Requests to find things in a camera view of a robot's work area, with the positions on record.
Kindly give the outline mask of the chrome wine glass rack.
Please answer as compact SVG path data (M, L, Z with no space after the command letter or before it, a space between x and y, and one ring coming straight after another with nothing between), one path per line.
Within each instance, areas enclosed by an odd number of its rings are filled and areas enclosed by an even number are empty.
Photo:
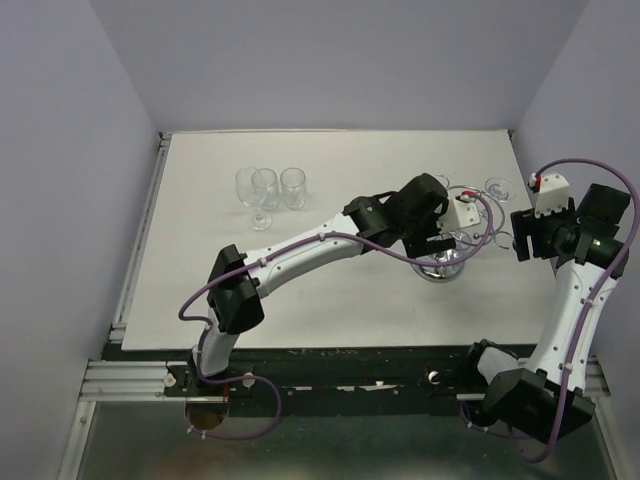
M444 174L435 174L435 178L447 190L453 190L455 192L471 190L485 198L487 201L492 202L493 218L498 218L498 220L497 223L496 221L492 222L490 229L491 234L484 244L489 245L490 243L493 243L502 250L510 249L513 237L511 233L505 229L506 213L503 207L504 203L497 202L492 199L485 191L485 184L483 189L462 184L452 186L449 178ZM464 263L460 261L460 258L465 257L472 248L480 243L488 225L486 208L482 203L479 203L477 207L482 220L481 224L476 226L471 233L468 233L466 230L459 230L444 234L445 237L451 237L455 240L456 247L454 249L418 258L418 261L420 262L432 263L431 267L411 265L414 272L420 278L434 283L446 283L453 281L461 275L464 269Z

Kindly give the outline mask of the ribbed wine glass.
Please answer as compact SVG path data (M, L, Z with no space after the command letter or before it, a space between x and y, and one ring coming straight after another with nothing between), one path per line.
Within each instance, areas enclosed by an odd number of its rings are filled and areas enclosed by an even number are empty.
M306 175L299 168L287 168L281 172L280 183L285 205L300 210L306 203Z

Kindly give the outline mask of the short clear wine glass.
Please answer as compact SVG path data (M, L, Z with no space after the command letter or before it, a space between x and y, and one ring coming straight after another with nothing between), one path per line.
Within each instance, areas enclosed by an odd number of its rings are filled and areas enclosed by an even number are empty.
M279 185L277 174L269 168L258 169L252 175L258 205L266 211L274 211L279 206Z

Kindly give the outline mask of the tall wine glass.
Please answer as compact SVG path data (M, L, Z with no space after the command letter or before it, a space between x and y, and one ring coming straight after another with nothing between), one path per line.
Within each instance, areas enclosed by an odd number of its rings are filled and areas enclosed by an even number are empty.
M247 219L252 230L265 231L271 227L272 218L258 205L255 189L252 185L252 175L258 169L254 167L244 167L235 175L235 188L238 199L243 205L251 209Z

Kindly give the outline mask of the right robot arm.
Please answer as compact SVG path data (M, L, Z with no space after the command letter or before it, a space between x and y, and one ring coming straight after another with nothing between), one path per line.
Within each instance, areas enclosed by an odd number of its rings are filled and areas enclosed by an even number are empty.
M557 211L511 214L518 260L556 260L556 294L525 363L488 340L470 348L459 371L467 389L487 388L482 401L464 410L479 427L501 421L548 442L590 422L595 405L584 394L587 358L604 303L624 272L613 263L623 246L615 235L630 201L626 192L593 184L579 203L568 197Z

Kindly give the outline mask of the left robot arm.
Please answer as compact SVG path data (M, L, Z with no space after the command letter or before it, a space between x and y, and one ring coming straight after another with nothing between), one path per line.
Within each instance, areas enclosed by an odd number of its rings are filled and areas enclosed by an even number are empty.
M214 393L239 336L265 318L262 301L286 283L330 263L382 251L402 242L420 259L451 242L438 240L455 217L455 199L423 173L398 191L358 196L321 226L261 250L223 248L208 280L208 317L187 382L201 395Z

